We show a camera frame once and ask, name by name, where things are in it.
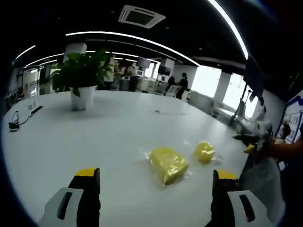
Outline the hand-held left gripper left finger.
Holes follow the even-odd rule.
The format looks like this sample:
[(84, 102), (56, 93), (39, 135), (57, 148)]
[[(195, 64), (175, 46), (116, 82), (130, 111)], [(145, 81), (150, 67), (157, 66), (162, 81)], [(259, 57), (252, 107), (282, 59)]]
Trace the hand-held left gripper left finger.
[(98, 227), (100, 169), (78, 171), (46, 204), (40, 227)]

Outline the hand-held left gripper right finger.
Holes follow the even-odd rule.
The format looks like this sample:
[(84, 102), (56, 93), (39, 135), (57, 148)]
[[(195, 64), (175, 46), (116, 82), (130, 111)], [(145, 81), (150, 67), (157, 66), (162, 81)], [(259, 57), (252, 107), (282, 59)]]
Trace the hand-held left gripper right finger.
[(211, 227), (271, 227), (264, 204), (239, 179), (224, 170), (213, 171)]

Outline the person's right hand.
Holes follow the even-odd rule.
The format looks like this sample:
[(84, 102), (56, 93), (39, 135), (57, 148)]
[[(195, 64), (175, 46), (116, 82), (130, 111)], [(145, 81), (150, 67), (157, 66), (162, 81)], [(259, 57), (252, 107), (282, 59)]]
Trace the person's right hand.
[(277, 151), (277, 149), (280, 147), (279, 143), (276, 143), (275, 140), (270, 139), (267, 144), (266, 144), (266, 156), (267, 157), (276, 157), (277, 154), (279, 154), (279, 152)]

